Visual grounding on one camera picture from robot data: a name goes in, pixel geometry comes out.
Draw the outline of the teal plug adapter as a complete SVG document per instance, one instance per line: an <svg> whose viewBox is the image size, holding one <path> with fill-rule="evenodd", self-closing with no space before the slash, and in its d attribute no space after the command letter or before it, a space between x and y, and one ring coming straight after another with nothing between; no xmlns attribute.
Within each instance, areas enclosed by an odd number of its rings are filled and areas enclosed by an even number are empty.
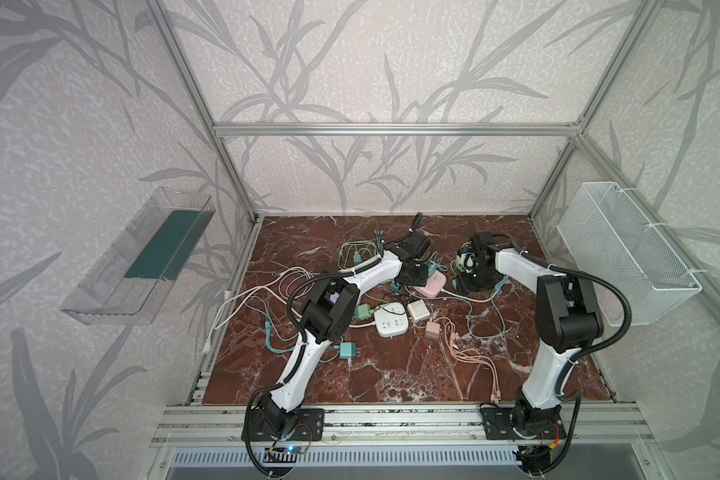
<svg viewBox="0 0 720 480"><path fill-rule="evenodd" d="M357 356L357 346L354 342L341 342L338 347L339 358L351 360Z"/></svg>

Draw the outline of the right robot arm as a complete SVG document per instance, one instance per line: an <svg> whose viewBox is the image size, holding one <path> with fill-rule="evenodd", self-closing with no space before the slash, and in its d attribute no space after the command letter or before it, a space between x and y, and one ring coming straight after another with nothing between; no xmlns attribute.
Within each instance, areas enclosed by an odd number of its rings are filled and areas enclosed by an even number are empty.
<svg viewBox="0 0 720 480"><path fill-rule="evenodd" d="M579 392L567 395L565 385L577 362L623 338L632 324L632 308L626 295L612 283L580 270L555 266L517 248L514 239L499 243L488 232L475 233L461 256L472 261L459 274L459 291L473 293L495 287L508 277L536 295L535 327L540 340L531 373L520 387L512 407L495 404L479 408L489 440L537 440L556 434L564 438L572 430L562 426L561 406L579 400ZM618 300L623 320L616 333L598 342L604 333L595 287Z"/></svg>

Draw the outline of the pink power strip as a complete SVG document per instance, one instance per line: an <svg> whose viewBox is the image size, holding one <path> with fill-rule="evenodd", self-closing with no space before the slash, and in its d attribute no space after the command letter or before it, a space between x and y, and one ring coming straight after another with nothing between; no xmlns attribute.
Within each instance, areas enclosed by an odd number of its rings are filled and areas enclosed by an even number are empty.
<svg viewBox="0 0 720 480"><path fill-rule="evenodd" d="M437 297L446 286L447 277L439 270L436 270L427 280L424 286L415 286L413 290L424 298Z"/></svg>

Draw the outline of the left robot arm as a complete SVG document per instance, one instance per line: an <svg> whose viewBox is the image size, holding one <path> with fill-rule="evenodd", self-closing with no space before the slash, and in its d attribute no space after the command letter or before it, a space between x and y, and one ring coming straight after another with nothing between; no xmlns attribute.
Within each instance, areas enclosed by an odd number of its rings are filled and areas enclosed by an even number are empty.
<svg viewBox="0 0 720 480"><path fill-rule="evenodd" d="M323 272L299 285L297 293L309 291L296 317L291 310L296 298L286 301L287 315L298 330L298 342L283 373L271 386L251 395L246 406L244 441L279 440L297 425L307 386L327 348L349 329L362 295L384 282L400 286L424 286L429 269L424 255L431 242L418 232L417 215L402 237L378 241L379 252L357 266Z"/></svg>

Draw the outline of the white power strip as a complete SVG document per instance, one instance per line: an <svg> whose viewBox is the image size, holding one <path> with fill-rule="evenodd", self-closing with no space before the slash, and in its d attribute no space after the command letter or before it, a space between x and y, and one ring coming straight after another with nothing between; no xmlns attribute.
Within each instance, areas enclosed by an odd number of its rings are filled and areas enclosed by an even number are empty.
<svg viewBox="0 0 720 480"><path fill-rule="evenodd" d="M410 326L406 308L399 302L380 305L374 311L374 325L383 338L405 334Z"/></svg>

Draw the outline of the pink plug adapter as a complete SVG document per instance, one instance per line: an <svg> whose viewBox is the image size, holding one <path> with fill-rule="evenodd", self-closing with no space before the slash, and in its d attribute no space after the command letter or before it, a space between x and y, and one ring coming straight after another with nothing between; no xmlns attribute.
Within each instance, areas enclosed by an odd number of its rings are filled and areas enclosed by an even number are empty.
<svg viewBox="0 0 720 480"><path fill-rule="evenodd" d="M425 336L427 338L437 339L441 334L441 326L437 322L428 321L425 325Z"/></svg>

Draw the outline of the white charger adapter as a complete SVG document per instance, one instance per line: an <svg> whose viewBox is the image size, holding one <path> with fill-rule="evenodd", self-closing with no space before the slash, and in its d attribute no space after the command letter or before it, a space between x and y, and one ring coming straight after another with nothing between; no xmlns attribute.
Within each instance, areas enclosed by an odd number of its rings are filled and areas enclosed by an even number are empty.
<svg viewBox="0 0 720 480"><path fill-rule="evenodd" d="M431 318L431 312L423 300L409 302L406 307L412 323L426 322Z"/></svg>

